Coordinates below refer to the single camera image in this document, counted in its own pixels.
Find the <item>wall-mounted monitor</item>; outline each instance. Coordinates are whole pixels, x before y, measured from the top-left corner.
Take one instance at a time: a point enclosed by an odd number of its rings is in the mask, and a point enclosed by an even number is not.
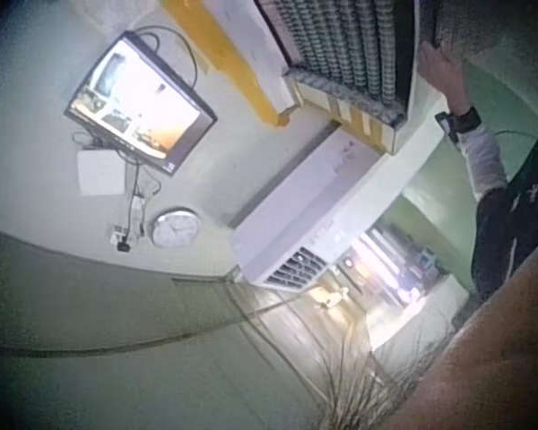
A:
[[[217,120],[131,31],[92,67],[65,114],[116,149],[170,176]]]

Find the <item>air conditioner grille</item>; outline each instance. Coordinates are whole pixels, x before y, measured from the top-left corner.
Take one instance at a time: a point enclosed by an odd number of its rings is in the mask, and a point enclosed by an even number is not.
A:
[[[300,248],[267,280],[268,284],[302,289],[326,268],[326,262],[305,248]]]

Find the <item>black jacket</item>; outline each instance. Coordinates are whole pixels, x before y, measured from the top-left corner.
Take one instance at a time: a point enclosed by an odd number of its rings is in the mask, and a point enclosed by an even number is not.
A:
[[[538,141],[507,188],[484,195],[476,212],[472,275],[488,299],[538,246]]]

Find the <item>clock face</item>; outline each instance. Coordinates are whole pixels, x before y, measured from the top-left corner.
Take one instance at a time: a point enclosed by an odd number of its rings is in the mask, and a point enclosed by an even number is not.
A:
[[[199,233],[201,222],[190,210],[161,214],[152,224],[152,241],[159,248],[188,246]]]

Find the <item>skin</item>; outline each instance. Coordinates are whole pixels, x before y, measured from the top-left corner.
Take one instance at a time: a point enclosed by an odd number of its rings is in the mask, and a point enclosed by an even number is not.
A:
[[[462,67],[421,47],[420,72],[451,112],[470,108]],[[538,428],[538,248],[468,321],[385,429]]]

